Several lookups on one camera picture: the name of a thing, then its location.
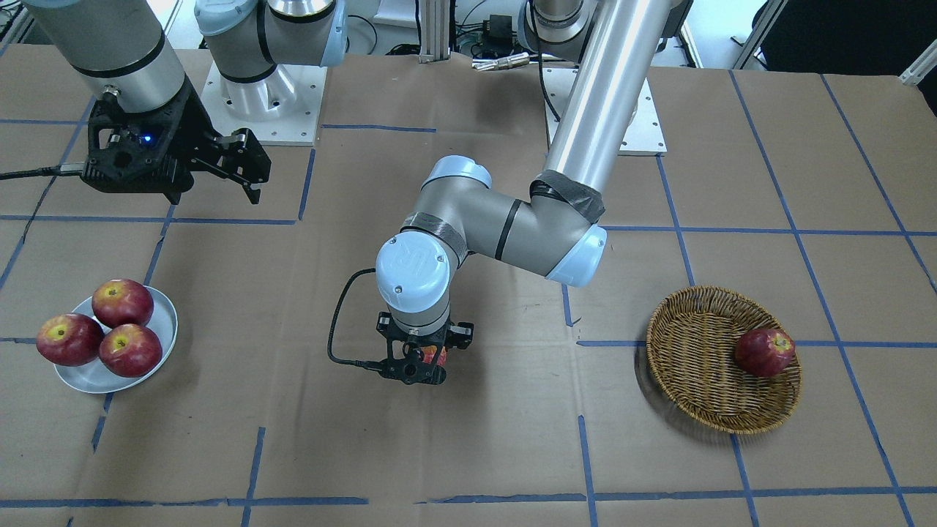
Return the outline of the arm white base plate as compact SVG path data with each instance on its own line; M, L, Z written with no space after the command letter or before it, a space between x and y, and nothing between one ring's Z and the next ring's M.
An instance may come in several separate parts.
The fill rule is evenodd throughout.
M577 69L549 67L543 70L548 99L553 109L556 110L555 116L552 110L545 110L546 121L548 121L548 144L552 144L553 137L558 130L558 118L562 117L567 109L572 86L577 76ZM665 134L660 126L652 88L650 88L649 81L644 80L632 119L620 141L618 154L619 156L647 157L666 153Z
M212 64L201 102L224 135L252 130L264 146L315 146L327 67L279 64L255 83L234 83Z

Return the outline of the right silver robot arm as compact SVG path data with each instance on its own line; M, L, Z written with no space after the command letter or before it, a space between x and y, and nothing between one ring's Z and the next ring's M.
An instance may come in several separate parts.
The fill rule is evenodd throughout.
M344 1L197 1L193 14L240 123L219 131L147 1L26 1L26 11L94 95L84 161L3 180L79 176L99 193L177 204L195 173L237 184L256 204L272 163L250 124L300 101L288 67L333 67L345 54Z

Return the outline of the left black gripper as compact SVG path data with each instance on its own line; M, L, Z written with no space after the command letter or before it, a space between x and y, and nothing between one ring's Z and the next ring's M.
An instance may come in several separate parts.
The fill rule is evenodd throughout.
M379 313L377 331L385 337L387 357L390 353L393 353L395 358L402 358L404 343L410 343L417 347L428 345L445 346L448 351L451 349L466 349L473 340L474 324L468 323L468 321L453 324L448 320L432 334L419 336L418 334L409 334L396 326L391 314Z

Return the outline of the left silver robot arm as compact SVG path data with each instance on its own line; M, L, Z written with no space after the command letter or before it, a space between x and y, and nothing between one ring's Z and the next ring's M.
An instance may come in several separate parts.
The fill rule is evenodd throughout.
M387 310L386 357L361 367L406 384L440 384L443 354L471 344L449 316L449 287L482 255L572 287L588 284L607 241L603 190L632 123L673 1L529 1L519 37L575 64L558 129L521 199L495 189L468 157L442 157L411 213L378 251L372 273Z

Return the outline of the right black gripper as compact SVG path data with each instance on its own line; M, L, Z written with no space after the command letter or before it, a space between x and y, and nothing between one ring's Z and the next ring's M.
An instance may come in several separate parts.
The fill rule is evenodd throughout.
M118 94L117 88L106 86L94 105L101 103L105 113L115 119L137 114L122 109ZM218 133L188 79L167 103L151 111L161 111L178 122L171 148L192 176L196 171L213 173L240 184L254 206L260 203L261 188L270 180L272 163L253 130L237 129L227 136Z

